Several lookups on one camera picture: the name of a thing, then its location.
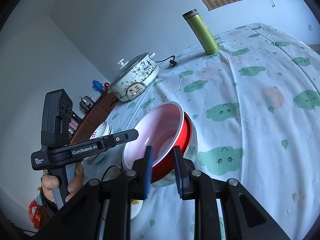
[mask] pink object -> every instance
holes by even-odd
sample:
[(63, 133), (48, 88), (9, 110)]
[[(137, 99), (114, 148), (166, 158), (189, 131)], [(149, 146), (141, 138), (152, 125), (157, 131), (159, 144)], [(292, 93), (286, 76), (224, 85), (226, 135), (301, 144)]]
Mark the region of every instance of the pink object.
[(71, 127), (73, 130), (77, 130), (78, 126), (74, 124), (73, 122), (69, 123), (69, 127)]
[(263, 88), (261, 89), (262, 98), (266, 101), (268, 106), (279, 108), (283, 105), (284, 98), (283, 94), (279, 89), (276, 88)]
[(183, 123), (183, 109), (176, 102), (166, 102), (152, 109), (135, 127), (139, 132), (138, 139), (124, 147), (124, 168), (131, 169), (135, 160), (143, 158), (148, 145), (154, 150), (152, 167), (156, 166), (175, 145)]

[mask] power cord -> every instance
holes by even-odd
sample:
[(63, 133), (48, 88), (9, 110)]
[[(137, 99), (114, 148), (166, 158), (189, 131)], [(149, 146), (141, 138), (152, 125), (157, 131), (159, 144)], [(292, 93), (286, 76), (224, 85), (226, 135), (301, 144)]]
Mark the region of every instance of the power cord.
[(272, 7), (276, 7), (275, 2), (273, 0), (272, 1)]
[(175, 56), (175, 55), (172, 55), (172, 56), (170, 56), (170, 57), (168, 57), (168, 58), (166, 58), (166, 59), (164, 59), (164, 60), (161, 60), (161, 61), (155, 61), (155, 62), (156, 62), (156, 63), (164, 62), (164, 61), (166, 61), (166, 60), (168, 60), (169, 58), (172, 58), (172, 57), (173, 57), (173, 59), (170, 59), (170, 61), (169, 61), (169, 63), (170, 63), (169, 67), (174, 67), (174, 66), (177, 64), (177, 62), (176, 62), (176, 61), (174, 61), (174, 60), (175, 60), (175, 58), (176, 58), (176, 56)]
[(100, 94), (100, 95), (98, 95), (98, 96), (97, 96), (97, 98), (96, 98), (96, 102), (97, 102), (98, 98), (99, 98), (101, 95), (102, 95), (102, 94)]
[(101, 181), (103, 181), (104, 176), (107, 174), (107, 172), (108, 172), (112, 167), (117, 167), (117, 168), (119, 169), (119, 171), (121, 172), (121, 168), (120, 168), (118, 165), (112, 164), (112, 165), (109, 166), (109, 167), (106, 169), (106, 171), (103, 173), (103, 176), (102, 176)]

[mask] wooden cabinet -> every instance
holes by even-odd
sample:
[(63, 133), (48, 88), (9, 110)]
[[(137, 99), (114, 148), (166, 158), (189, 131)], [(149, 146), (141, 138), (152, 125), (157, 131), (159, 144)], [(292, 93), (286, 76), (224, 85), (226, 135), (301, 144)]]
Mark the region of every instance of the wooden cabinet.
[(89, 140), (98, 126), (106, 120), (116, 103), (117, 98), (113, 93), (103, 93), (82, 119), (82, 123), (78, 125), (71, 139), (71, 143)]

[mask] bed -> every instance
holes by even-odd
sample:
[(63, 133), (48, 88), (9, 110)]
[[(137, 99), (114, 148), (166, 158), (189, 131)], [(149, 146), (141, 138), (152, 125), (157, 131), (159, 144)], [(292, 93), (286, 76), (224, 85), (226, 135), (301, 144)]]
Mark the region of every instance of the bed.
[[(302, 239), (320, 213), (320, 55), (263, 23), (215, 39), (218, 53), (193, 45), (174, 68), (160, 64), (147, 90), (106, 121), (114, 132), (134, 128), (155, 106), (178, 102), (196, 127), (196, 169), (238, 179), (290, 239)], [(120, 164), (123, 147), (84, 164), (85, 183)], [(180, 200), (175, 184), (152, 188), (131, 220), (131, 239), (193, 237), (194, 201)]]

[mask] green thermos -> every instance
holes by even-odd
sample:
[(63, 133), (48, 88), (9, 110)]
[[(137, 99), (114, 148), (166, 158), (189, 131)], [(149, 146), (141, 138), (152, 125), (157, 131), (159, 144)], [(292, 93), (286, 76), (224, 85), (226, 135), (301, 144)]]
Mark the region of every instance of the green thermos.
[(196, 9), (188, 11), (182, 15), (183, 18), (187, 21), (198, 40), (200, 41), (204, 51), (208, 54), (214, 54), (219, 51), (219, 47), (214, 40), (210, 30), (207, 25), (204, 23), (202, 17)]

